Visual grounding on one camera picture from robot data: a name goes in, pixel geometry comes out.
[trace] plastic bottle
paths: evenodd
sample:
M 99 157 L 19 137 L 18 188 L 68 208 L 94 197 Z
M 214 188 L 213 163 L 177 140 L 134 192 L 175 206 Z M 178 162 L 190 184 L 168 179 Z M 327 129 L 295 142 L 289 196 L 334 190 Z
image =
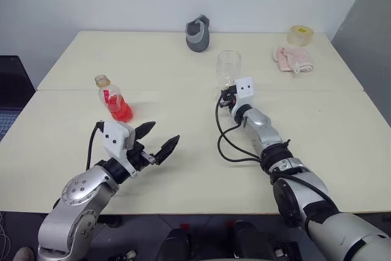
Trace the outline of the plastic bottle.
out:
M 95 83 L 99 87 L 99 98 L 103 105 L 110 111 L 113 119 L 119 122 L 128 122 L 131 120 L 133 117 L 132 109 L 123 99 L 120 88 L 111 84 L 105 75 L 96 76 Z

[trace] bottle cap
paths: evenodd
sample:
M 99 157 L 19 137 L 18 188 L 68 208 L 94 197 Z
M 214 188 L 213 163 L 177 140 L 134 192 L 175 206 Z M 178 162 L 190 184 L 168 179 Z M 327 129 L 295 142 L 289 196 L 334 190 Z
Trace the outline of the bottle cap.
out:
M 99 88 L 102 88 L 104 86 L 110 85 L 110 80 L 105 75 L 98 75 L 95 77 L 95 84 L 97 84 Z

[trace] white wall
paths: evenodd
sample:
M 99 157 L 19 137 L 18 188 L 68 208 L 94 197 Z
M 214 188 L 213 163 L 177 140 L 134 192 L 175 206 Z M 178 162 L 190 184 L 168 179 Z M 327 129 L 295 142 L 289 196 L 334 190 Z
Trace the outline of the white wall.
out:
M 21 57 L 34 85 L 80 30 L 182 31 L 205 13 L 212 31 L 285 32 L 306 24 L 332 38 L 354 0 L 0 0 L 0 54 Z

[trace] clear drinking glass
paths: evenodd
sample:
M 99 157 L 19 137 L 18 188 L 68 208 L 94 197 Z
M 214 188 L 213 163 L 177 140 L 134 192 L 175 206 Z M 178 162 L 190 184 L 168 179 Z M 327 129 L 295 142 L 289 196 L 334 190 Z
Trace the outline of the clear drinking glass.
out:
M 216 67 L 217 87 L 219 91 L 232 86 L 234 80 L 240 78 L 241 56 L 233 50 L 223 51 L 219 54 Z

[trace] black wire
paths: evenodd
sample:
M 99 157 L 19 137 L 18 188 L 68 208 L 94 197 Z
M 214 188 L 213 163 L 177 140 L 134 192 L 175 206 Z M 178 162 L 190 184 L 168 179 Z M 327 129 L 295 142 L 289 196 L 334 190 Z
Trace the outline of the black wire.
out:
M 95 127 L 92 130 L 91 137 L 90 137 L 90 142 L 89 142 L 89 145 L 88 145 L 87 166 L 86 166 L 86 170 L 87 171 L 90 169 L 92 143 L 93 143 L 93 138 L 95 137 L 95 133 L 97 132 L 97 129 L 98 129 L 98 124 L 96 124 Z
M 221 157 L 223 157 L 225 160 L 227 161 L 230 161 L 230 162 L 243 162 L 243 161 L 256 161 L 256 162 L 259 162 L 261 163 L 261 160 L 260 159 L 255 159 L 255 158 L 243 158 L 243 159 L 231 159 L 231 158 L 228 158 L 226 157 L 222 151 L 221 151 L 221 148 L 220 148 L 220 143 L 221 143 L 221 139 L 224 138 L 232 147 L 234 147 L 235 149 L 247 154 L 247 155 L 250 155 L 250 156 L 253 156 L 253 157 L 256 157 L 256 158 L 259 158 L 259 156 L 256 156 L 255 154 L 252 154 L 250 152 L 247 152 L 239 147 L 237 147 L 234 143 L 232 143 L 230 140 L 228 140 L 228 138 L 226 137 L 226 133 L 228 133 L 229 131 L 232 131 L 232 130 L 235 130 L 237 128 L 240 127 L 240 124 L 239 125 L 235 125 L 234 127 L 231 127 L 229 128 L 228 130 L 225 130 L 223 131 L 221 129 L 221 126 L 220 126 L 220 122 L 219 122 L 219 116 L 218 116 L 218 109 L 219 109 L 219 104 L 221 102 L 221 99 L 222 99 L 222 95 L 220 95 L 218 101 L 217 101 L 217 104 L 216 104 L 216 110 L 215 110 L 215 116 L 216 116 L 216 123 L 217 123 L 217 127 L 220 131 L 220 136 L 219 136 L 219 139 L 217 140 L 217 149 L 221 155 Z M 277 172 L 273 172 L 273 173 L 270 173 L 269 171 L 265 171 L 268 175 L 273 175 L 275 177 L 278 177 L 278 178 L 285 178 L 285 179 L 288 179 L 288 180 L 292 180 L 296 183 L 300 183 L 306 187 L 308 187 L 308 189 L 312 190 L 313 192 L 317 193 L 319 196 L 321 196 L 326 202 L 328 202 L 332 207 L 337 208 L 336 204 L 334 203 L 334 201 L 328 196 L 326 195 L 325 193 L 323 193 L 320 189 L 318 189 L 317 187 L 311 185 L 310 183 L 307 183 L 306 181 L 300 179 L 300 178 L 297 178 L 297 177 L 294 177 L 292 175 L 289 175 L 289 174 L 281 174 L 281 173 L 277 173 Z
M 243 152 L 244 154 L 247 154 L 247 155 L 249 155 L 249 156 L 252 156 L 252 157 L 254 157 L 254 158 L 257 158 L 257 159 L 259 160 L 259 156 L 256 156 L 256 154 L 253 154 L 253 153 L 250 153 L 250 152 L 248 152 L 248 151 L 245 151 L 245 150 L 243 150 L 242 148 L 239 148 L 238 146 L 236 146 L 233 142 L 231 142 L 231 141 L 225 136 L 225 133 L 222 131 L 221 126 L 220 126 L 220 121 L 219 121 L 219 105 L 220 105 L 221 99 L 222 99 L 222 95 L 220 95 L 220 97 L 219 97 L 219 99 L 218 99 L 218 101 L 217 101 L 217 104 L 216 104 L 216 109 L 215 109 L 215 111 L 214 111 L 214 116 L 216 117 L 217 127 L 218 127 L 218 129 L 219 129 L 219 131 L 220 131 L 221 136 L 222 136 L 222 137 L 223 137 L 223 138 L 224 138 L 224 139 L 225 139 L 233 148 L 239 150 L 240 152 Z

